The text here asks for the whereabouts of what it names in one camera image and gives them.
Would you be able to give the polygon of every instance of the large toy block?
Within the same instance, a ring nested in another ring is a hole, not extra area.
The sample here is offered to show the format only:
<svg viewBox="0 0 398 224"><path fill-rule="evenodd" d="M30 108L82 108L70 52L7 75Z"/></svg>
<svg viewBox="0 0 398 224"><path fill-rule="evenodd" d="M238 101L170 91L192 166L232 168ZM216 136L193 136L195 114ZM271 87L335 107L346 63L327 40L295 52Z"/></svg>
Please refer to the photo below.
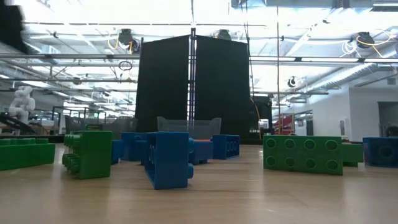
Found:
<svg viewBox="0 0 398 224"><path fill-rule="evenodd" d="M123 155L124 141L123 140L113 140L112 141L112 159L111 164L119 163L119 159Z"/></svg>
<svg viewBox="0 0 398 224"><path fill-rule="evenodd" d="M54 163L55 144L48 139L1 139L0 170Z"/></svg>
<svg viewBox="0 0 398 224"><path fill-rule="evenodd" d="M188 186L193 165L188 163L188 133L158 132L147 134L145 172L156 190Z"/></svg>
<svg viewBox="0 0 398 224"><path fill-rule="evenodd" d="M341 144L343 148L343 165L357 167L359 162L363 162L363 145L362 144Z"/></svg>
<svg viewBox="0 0 398 224"><path fill-rule="evenodd" d="M365 164L398 167L398 138L363 138Z"/></svg>
<svg viewBox="0 0 398 224"><path fill-rule="evenodd" d="M213 141L214 159L231 159L239 156L239 136L214 135L211 140Z"/></svg>
<svg viewBox="0 0 398 224"><path fill-rule="evenodd" d="M109 177L111 174L111 131L77 131L65 136L73 150L64 154L62 164L79 179Z"/></svg>
<svg viewBox="0 0 398 224"><path fill-rule="evenodd" d="M264 136L264 169L343 175L340 137Z"/></svg>
<svg viewBox="0 0 398 224"><path fill-rule="evenodd" d="M193 152L189 154L189 163L193 165L206 164L208 159L213 158L213 142L189 139Z"/></svg>
<svg viewBox="0 0 398 224"><path fill-rule="evenodd" d="M122 160L124 161L141 161L144 165L144 153L147 145L146 133L122 133L124 141L124 151Z"/></svg>

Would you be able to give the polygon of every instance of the black partition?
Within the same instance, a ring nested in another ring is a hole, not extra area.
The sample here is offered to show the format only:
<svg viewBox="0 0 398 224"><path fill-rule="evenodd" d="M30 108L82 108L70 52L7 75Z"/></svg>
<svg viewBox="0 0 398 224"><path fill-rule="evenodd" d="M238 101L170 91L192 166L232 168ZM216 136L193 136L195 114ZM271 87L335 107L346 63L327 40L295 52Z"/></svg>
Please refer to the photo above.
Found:
<svg viewBox="0 0 398 224"><path fill-rule="evenodd" d="M137 130L157 131L157 117L187 119L189 35L142 45Z"/></svg>
<svg viewBox="0 0 398 224"><path fill-rule="evenodd" d="M195 120L221 118L221 134L249 132L247 44L197 36Z"/></svg>

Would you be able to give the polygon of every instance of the blue lego brick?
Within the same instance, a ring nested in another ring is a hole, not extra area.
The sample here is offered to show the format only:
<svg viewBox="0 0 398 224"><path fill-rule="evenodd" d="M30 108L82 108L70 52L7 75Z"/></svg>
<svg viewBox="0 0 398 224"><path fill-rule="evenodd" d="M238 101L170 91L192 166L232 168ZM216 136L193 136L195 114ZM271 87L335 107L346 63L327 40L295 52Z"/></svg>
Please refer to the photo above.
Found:
<svg viewBox="0 0 398 224"><path fill-rule="evenodd" d="M113 140L112 141L112 160L111 164L117 164L119 159L123 155L124 141L123 140Z"/></svg>
<svg viewBox="0 0 398 224"><path fill-rule="evenodd" d="M239 156L239 136L214 135L211 140L214 144L214 159L230 159Z"/></svg>
<svg viewBox="0 0 398 224"><path fill-rule="evenodd" d="M189 163L206 164L208 159L213 158L212 141L196 141L190 138L190 144L193 144L193 152L189 154Z"/></svg>
<svg viewBox="0 0 398 224"><path fill-rule="evenodd" d="M144 148L146 147L146 133L122 133L124 150L122 160L142 161L144 158Z"/></svg>
<svg viewBox="0 0 398 224"><path fill-rule="evenodd" d="M398 138L363 138L363 146L366 165L398 168Z"/></svg>
<svg viewBox="0 0 398 224"><path fill-rule="evenodd" d="M188 186L193 166L188 163L188 133L157 132L147 134L145 172L156 190Z"/></svg>

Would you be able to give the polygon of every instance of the white robot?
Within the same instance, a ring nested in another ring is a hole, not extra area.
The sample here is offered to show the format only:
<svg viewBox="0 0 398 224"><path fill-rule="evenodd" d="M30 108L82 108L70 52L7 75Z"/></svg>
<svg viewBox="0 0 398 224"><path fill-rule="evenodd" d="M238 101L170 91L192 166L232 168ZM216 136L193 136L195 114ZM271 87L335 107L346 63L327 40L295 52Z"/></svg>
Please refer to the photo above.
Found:
<svg viewBox="0 0 398 224"><path fill-rule="evenodd" d="M30 97L32 90L30 86L20 86L15 91L15 98L8 109L10 116L17 116L25 124L27 124L29 112L35 109L35 100Z"/></svg>

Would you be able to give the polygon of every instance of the green toy block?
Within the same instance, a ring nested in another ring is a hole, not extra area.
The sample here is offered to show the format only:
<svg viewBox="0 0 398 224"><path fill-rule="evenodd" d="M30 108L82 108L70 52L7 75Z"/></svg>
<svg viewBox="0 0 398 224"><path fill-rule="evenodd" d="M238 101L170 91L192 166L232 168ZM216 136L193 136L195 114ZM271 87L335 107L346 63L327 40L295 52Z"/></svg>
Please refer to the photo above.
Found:
<svg viewBox="0 0 398 224"><path fill-rule="evenodd" d="M341 146L344 154L344 166L357 167L359 162L364 162L362 144L343 143Z"/></svg>
<svg viewBox="0 0 398 224"><path fill-rule="evenodd" d="M72 153L62 156L62 164L79 179L109 177L112 153L111 131L77 131L65 136Z"/></svg>
<svg viewBox="0 0 398 224"><path fill-rule="evenodd" d="M339 137L264 136L264 169L343 175Z"/></svg>
<svg viewBox="0 0 398 224"><path fill-rule="evenodd" d="M0 170L54 163L55 144L36 144L36 139L2 140L7 141L0 142L8 142L10 144L0 145Z"/></svg>

